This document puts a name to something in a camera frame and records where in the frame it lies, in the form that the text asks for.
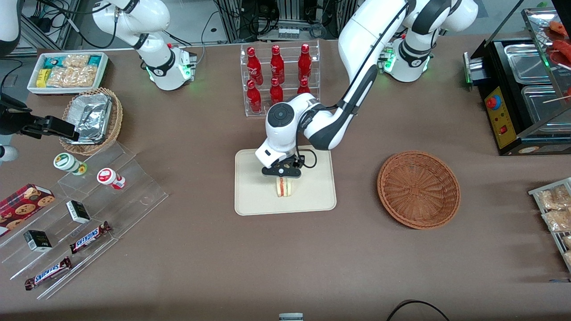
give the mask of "beige tray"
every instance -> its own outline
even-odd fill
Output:
[[[236,153],[236,171],[234,177],[234,209],[239,215],[264,215],[293,212],[329,211],[335,208],[335,182],[331,152],[315,150],[317,154],[315,168],[303,168],[301,177],[293,180],[293,193],[290,197],[278,197],[276,178],[262,175],[262,164],[256,158],[256,150],[241,150]],[[307,163],[315,159],[309,152],[305,155]]]

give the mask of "acrylic bottle rack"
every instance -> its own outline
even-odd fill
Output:
[[[292,41],[292,42],[279,42],[280,53],[284,59],[285,67],[285,82],[281,84],[284,91],[284,101],[287,101],[291,97],[297,95],[297,89],[299,88],[299,79],[297,77],[297,60],[301,53],[301,45],[307,43],[309,44],[309,55],[311,56],[311,76],[308,79],[308,87],[311,94],[315,96],[318,100],[320,99],[320,49],[319,41]],[[246,116],[265,116],[270,107],[272,106],[272,101],[270,97],[271,79],[272,72],[270,69],[270,60],[272,59],[272,44],[266,43],[255,43],[242,45],[240,48],[240,71],[242,72],[242,91],[244,92],[244,108],[246,111]],[[257,86],[262,96],[262,111],[260,113],[254,113],[248,104],[248,96],[246,92],[248,87],[246,82],[250,78],[248,74],[248,55],[246,54],[246,49],[248,47],[254,47],[256,49],[256,56],[262,64],[262,76],[264,77],[264,83],[261,86]]]

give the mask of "coca-cola bottle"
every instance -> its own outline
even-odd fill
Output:
[[[286,81],[286,71],[284,67],[284,58],[280,54],[280,46],[272,46],[272,60],[270,61],[272,68],[272,77],[276,77],[280,83]]]
[[[299,81],[299,88],[297,89],[297,93],[298,94],[311,93],[309,87],[307,86],[307,78],[303,78],[302,80]]]
[[[248,52],[248,73],[250,78],[256,82],[256,85],[261,86],[264,83],[264,77],[262,76],[262,64],[256,57],[256,50],[254,47],[249,47],[246,52]]]
[[[309,79],[311,76],[311,56],[309,55],[309,45],[304,43],[301,45],[301,54],[297,61],[298,74],[297,77],[301,81],[304,77]]]
[[[256,88],[256,83],[252,79],[248,79],[246,82],[248,86],[248,91],[246,95],[248,96],[248,104],[253,113],[257,114],[262,111],[262,97],[260,96],[260,91]]]
[[[280,82],[276,77],[272,78],[272,87],[270,88],[270,96],[272,97],[272,105],[284,101],[284,91],[280,86]]]

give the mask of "clear acrylic shelf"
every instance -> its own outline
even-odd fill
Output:
[[[284,59],[285,66],[285,82],[281,84],[284,91],[284,100],[287,101],[290,97],[297,95],[297,89],[299,88],[299,80],[297,78],[297,60],[301,53],[301,45],[307,43],[309,44],[309,55],[311,56],[311,76],[308,79],[308,87],[311,94],[317,99],[320,99],[321,94],[321,75],[320,75],[320,49],[319,41],[297,41],[297,42],[280,42],[280,53]],[[264,83],[261,86],[257,86],[262,96],[262,111],[260,113],[252,112],[248,104],[248,96],[246,92],[248,87],[246,82],[250,78],[248,74],[248,55],[246,54],[246,49],[248,47],[254,47],[256,49],[256,56],[262,64],[262,76],[264,77]],[[267,44],[245,44],[240,47],[240,71],[242,72],[242,91],[244,92],[244,108],[246,111],[246,116],[265,116],[267,111],[272,106],[272,101],[270,97],[271,79],[272,73],[270,69],[270,60],[272,59],[271,46]]]
[[[51,297],[167,198],[168,195],[145,173],[134,156],[115,142],[89,157],[85,160],[87,173],[82,176],[69,173],[60,179],[51,188],[56,196],[51,207],[18,226],[18,230],[10,233],[12,235],[0,244],[2,265],[11,280],[21,283],[22,291],[26,279],[35,277],[69,256],[72,269],[57,274],[29,291],[37,299]],[[126,178],[123,189],[114,190],[97,182],[95,176],[104,167],[110,167]],[[71,220],[66,207],[70,199],[85,205],[91,216],[88,223],[79,224]],[[108,221],[112,230],[72,255],[69,245],[104,221]],[[26,230],[44,231],[53,248],[45,253],[30,251],[23,237]]]

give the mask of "stainless steel tray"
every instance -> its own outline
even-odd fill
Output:
[[[504,52],[518,83],[522,85],[551,83],[534,44],[509,45],[504,48]]]
[[[553,113],[561,108],[559,101],[543,103],[550,99],[557,98],[553,86],[525,86],[521,90],[529,115],[533,122],[537,123],[546,118],[552,117]],[[548,122],[541,131],[569,131],[571,130],[571,115],[565,113],[555,119],[555,122]]]

